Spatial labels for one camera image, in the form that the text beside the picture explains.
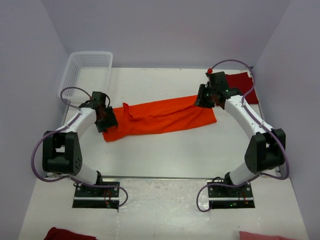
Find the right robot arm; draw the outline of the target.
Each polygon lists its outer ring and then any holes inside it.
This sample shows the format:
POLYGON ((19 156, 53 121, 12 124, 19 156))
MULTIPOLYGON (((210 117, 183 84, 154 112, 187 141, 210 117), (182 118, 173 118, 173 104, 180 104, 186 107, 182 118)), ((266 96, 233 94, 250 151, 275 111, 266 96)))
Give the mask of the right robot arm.
POLYGON ((240 90, 229 86, 223 71, 208 71, 206 76, 208 81, 199 86, 195 106, 220 106, 236 120, 249 139, 244 162, 225 175, 223 191, 233 197, 241 191, 241 185, 286 163, 286 134, 281 128, 275 129, 262 120, 240 90))

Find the orange t-shirt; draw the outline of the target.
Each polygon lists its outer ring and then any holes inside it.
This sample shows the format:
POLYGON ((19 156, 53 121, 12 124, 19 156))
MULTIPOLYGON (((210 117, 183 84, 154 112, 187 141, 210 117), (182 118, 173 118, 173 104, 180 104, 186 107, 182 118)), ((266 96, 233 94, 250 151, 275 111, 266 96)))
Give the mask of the orange t-shirt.
POLYGON ((195 106, 196 96, 184 96, 136 105, 123 103, 113 111, 118 126, 103 133, 106 142, 126 136, 164 134, 184 131, 217 122, 211 108, 195 106))

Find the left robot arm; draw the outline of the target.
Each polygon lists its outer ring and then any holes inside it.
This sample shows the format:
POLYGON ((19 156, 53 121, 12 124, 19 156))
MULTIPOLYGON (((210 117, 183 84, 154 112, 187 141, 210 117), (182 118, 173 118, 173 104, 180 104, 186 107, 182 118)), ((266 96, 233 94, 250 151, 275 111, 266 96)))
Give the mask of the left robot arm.
POLYGON ((80 138, 92 125, 98 133, 118 126, 110 102, 107 94, 94 91, 88 100, 75 107, 76 114, 64 126, 47 131, 42 140, 42 169, 86 185, 87 192, 94 197, 103 193, 102 175, 83 163, 80 138))

